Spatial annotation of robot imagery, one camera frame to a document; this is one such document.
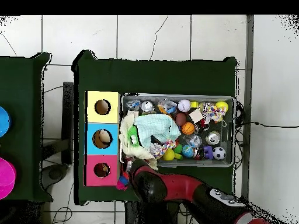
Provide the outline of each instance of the orange basketball ball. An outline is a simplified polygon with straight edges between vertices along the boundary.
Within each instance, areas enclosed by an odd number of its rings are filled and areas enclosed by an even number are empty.
[[[192,133],[194,133],[194,124],[187,122],[182,126],[182,132],[185,135],[191,135]]]

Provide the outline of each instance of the blue bowl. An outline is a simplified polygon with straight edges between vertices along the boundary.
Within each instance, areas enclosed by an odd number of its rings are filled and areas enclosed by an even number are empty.
[[[0,138],[7,133],[11,126],[11,118],[3,107],[0,107]]]

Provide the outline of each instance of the dark green table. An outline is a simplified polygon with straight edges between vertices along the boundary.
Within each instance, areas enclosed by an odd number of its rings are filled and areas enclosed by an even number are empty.
[[[41,75],[50,54],[32,58],[0,57],[0,106],[12,126],[0,138],[0,157],[16,168],[17,179],[6,200],[51,201],[40,185],[42,99]]]
[[[128,200],[137,197],[129,188],[84,187],[84,92],[86,90],[122,93],[160,93],[175,95],[235,96],[235,58],[223,61],[128,61],[94,59],[93,52],[82,51],[74,60],[75,74],[75,180],[76,203],[91,201]],[[160,167],[161,173],[188,174],[226,193],[232,193],[233,167]]]

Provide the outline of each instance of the towel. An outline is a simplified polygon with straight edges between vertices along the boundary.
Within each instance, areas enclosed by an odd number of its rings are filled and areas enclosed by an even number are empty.
[[[122,151],[130,157],[137,157],[140,159],[148,160],[149,166],[152,169],[158,170],[157,167],[157,161],[154,158],[152,154],[145,148],[141,146],[134,147],[128,138],[128,130],[133,126],[134,124],[135,116],[134,114],[129,114],[125,116],[120,124],[120,134],[119,134],[119,140],[120,140],[120,146]]]
[[[137,127],[141,146],[148,150],[151,147],[151,135],[162,143],[169,139],[175,141],[180,135],[174,120],[165,114],[139,116],[135,118],[134,124]]]

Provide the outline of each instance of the shape sorter box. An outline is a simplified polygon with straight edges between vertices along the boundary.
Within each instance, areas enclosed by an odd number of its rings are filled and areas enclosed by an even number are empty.
[[[86,157],[84,167],[86,186],[115,186],[120,176],[119,162],[119,94],[117,92],[85,92],[85,121],[87,120]],[[107,111],[103,112],[98,103],[104,102]],[[104,131],[109,140],[102,140]],[[98,177],[95,173],[97,164],[108,166],[109,174]]]
[[[95,166],[105,163],[109,166],[107,177],[100,178],[95,174]],[[86,186],[115,186],[119,180],[119,157],[116,155],[88,155],[86,165]]]

